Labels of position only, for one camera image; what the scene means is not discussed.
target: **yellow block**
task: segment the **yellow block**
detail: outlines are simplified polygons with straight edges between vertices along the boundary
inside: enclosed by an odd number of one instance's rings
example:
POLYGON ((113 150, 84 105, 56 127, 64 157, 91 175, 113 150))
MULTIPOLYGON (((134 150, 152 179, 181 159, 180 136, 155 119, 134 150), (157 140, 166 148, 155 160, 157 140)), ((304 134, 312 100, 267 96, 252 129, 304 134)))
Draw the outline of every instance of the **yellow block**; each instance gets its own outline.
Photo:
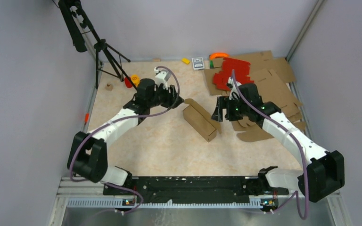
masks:
POLYGON ((133 74, 131 76, 131 81, 135 84, 135 86, 138 86, 140 84, 140 78, 136 74, 133 74))
POLYGON ((185 59, 185 58, 183 58, 181 61, 184 62, 187 65, 189 65, 189 63, 190 63, 190 61, 188 59, 185 59))

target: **black tripod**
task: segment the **black tripod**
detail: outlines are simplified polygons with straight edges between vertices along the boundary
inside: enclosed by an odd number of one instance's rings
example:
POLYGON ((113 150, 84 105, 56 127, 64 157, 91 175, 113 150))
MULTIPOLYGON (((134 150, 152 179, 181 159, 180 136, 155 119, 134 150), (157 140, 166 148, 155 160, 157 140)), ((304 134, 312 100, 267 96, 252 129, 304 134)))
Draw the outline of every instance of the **black tripod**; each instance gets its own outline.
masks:
POLYGON ((65 19, 67 28, 69 29, 70 35, 73 39, 73 44, 74 44, 75 48, 77 49, 77 51, 85 52, 85 51, 87 51, 87 49, 85 47, 84 39, 81 36, 82 34, 78 30, 78 27, 75 24, 75 21, 73 19, 73 16, 76 17, 76 14, 83 17, 83 21, 80 23, 80 26, 82 28, 88 27, 90 29, 88 32, 91 32, 96 39, 97 43, 94 45, 95 54, 96 54, 95 55, 95 61, 96 61, 95 88, 98 88, 98 73, 99 73, 99 71, 102 71, 102 72, 105 72, 107 74, 110 74, 110 75, 113 75, 113 76, 119 78, 120 81, 124 81, 124 77, 123 77, 123 75, 124 75, 126 77, 126 79, 128 79, 128 81, 130 81, 132 86, 135 89, 137 89, 135 84, 131 81, 131 78, 127 75, 127 73, 123 70, 123 68, 121 66, 121 58, 124 58, 127 62, 130 62, 130 60, 128 58, 126 58, 123 54, 121 54, 119 51, 115 50, 115 48, 113 48, 112 46, 107 44, 105 39, 100 39, 100 37, 96 33, 91 21, 85 14, 85 11, 82 9, 81 2, 79 0, 60 0, 58 4, 59 4, 60 11, 62 12, 63 18, 65 19), (70 8, 72 6, 77 7, 77 10, 75 11, 75 13, 70 11, 70 8), (118 61, 113 57, 113 55, 109 52, 109 50, 107 48, 111 49, 112 51, 114 51, 115 53, 117 53, 119 55, 120 63, 118 63, 118 61), (116 74, 109 73, 107 71, 104 71, 101 68, 102 62, 99 60, 100 51, 103 51, 103 53, 105 54, 110 65, 112 65, 116 74))

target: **white wall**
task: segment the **white wall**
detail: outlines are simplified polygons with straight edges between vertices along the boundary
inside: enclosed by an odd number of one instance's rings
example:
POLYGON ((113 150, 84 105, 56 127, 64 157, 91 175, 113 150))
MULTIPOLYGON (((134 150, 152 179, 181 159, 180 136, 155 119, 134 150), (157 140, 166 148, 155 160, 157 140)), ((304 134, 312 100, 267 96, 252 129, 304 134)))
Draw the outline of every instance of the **white wall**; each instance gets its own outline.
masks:
POLYGON ((362 1, 328 1, 292 59, 315 140, 345 157, 343 199, 362 225, 362 1))
POLYGON ((317 0, 82 1, 101 38, 131 60, 271 49, 285 57, 317 0))
POLYGON ((0 226, 47 224, 93 83, 50 0, 0 0, 0 226))

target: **small wooden cube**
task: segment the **small wooden cube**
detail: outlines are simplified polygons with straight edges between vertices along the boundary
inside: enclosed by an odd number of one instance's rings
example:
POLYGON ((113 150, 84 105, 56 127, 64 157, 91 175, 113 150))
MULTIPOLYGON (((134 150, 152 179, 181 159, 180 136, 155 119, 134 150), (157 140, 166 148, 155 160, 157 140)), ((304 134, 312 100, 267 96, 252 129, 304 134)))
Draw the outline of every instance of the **small wooden cube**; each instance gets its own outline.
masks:
POLYGON ((106 84, 105 89, 106 89, 106 90, 109 90, 109 91, 112 91, 112 89, 113 89, 113 84, 112 84, 112 83, 106 84))

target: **table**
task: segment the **table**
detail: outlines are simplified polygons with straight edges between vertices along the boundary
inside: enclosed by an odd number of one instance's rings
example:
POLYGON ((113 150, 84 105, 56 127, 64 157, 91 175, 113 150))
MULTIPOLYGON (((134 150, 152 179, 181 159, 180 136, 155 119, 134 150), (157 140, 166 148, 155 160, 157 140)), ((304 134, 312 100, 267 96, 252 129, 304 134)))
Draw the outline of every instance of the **table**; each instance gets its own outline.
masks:
MULTIPOLYGON (((184 99, 192 98, 212 113, 216 96, 210 96, 203 71, 181 61, 123 63, 129 76, 154 78, 154 67, 163 65, 177 76, 184 99)), ((115 73, 106 63, 103 70, 115 73)), ((126 88, 118 78, 102 73, 89 130, 111 119, 131 100, 134 89, 126 88), (112 91, 105 89, 112 83, 112 91)), ((229 121, 222 122, 222 134, 211 142, 205 141, 183 118, 181 104, 164 115, 147 118, 126 132, 108 148, 109 165, 130 171, 134 176, 246 176, 257 175, 262 168, 277 165, 284 169, 301 169, 295 158, 276 140, 246 143, 236 137, 229 121)), ((164 108, 156 107, 151 113, 164 108)))

